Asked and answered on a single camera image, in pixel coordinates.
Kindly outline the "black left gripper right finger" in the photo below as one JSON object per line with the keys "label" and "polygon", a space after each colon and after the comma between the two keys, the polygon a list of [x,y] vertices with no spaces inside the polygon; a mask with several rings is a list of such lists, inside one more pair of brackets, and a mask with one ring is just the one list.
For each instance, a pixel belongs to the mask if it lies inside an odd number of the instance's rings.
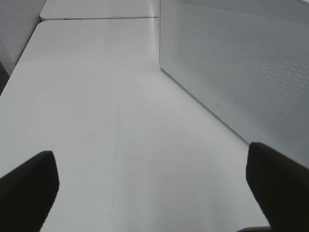
{"label": "black left gripper right finger", "polygon": [[249,145],[246,180],[274,232],[309,230],[309,170],[275,149]]}

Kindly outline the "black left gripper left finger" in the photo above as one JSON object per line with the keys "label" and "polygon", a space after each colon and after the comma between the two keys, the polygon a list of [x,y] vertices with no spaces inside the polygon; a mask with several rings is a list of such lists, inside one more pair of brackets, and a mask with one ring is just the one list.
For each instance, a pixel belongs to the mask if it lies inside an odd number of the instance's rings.
{"label": "black left gripper left finger", "polygon": [[0,230],[41,230],[59,190],[52,151],[28,159],[0,179]]}

